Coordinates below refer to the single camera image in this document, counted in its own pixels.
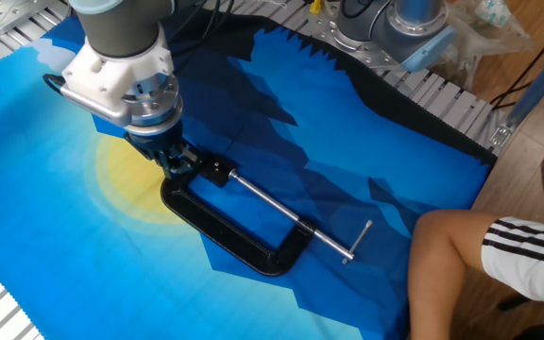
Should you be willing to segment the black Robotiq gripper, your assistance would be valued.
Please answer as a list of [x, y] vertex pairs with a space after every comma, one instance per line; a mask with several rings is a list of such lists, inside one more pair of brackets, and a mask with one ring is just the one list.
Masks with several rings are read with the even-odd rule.
[[177, 175], [178, 159], [187, 166], [199, 166], [202, 163], [200, 150], [184, 143], [183, 124], [179, 120], [166, 131], [154, 135], [141, 136], [125, 133], [125, 140], [145, 158], [152, 159], [163, 171], [167, 179]]

